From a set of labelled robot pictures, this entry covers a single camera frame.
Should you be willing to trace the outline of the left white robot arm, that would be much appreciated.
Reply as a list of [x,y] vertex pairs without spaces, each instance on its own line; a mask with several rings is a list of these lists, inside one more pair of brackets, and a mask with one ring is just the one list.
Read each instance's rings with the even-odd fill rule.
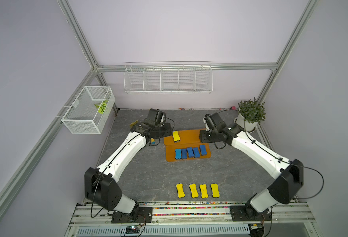
[[140,122],[135,124],[126,139],[106,161],[85,172],[85,198],[106,210],[136,213],[137,202],[123,194],[118,181],[135,155],[151,139],[171,136],[172,130],[169,122],[156,125]]

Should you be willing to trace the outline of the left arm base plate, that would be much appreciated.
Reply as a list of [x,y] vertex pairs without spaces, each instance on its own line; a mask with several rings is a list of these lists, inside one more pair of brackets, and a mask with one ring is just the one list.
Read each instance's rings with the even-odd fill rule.
[[153,208],[135,207],[130,214],[115,211],[112,214],[111,222],[113,224],[151,223],[152,217],[153,217]]

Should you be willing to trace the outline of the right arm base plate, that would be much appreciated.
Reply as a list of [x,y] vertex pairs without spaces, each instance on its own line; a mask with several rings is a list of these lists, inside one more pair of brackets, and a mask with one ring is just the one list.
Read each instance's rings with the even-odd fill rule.
[[232,221],[234,222],[253,221],[263,223],[272,220],[272,215],[269,209],[259,213],[252,207],[246,205],[232,205],[229,208]]

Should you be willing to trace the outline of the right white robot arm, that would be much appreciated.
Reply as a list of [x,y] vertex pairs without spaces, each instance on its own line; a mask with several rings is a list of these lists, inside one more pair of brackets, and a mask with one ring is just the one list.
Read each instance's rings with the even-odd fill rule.
[[205,130],[200,131],[202,143],[223,142],[248,155],[274,178],[274,182],[259,194],[253,195],[246,203],[247,215],[256,216],[276,204],[288,204],[303,186],[303,164],[279,156],[256,141],[241,127],[225,122],[214,124],[205,121]]

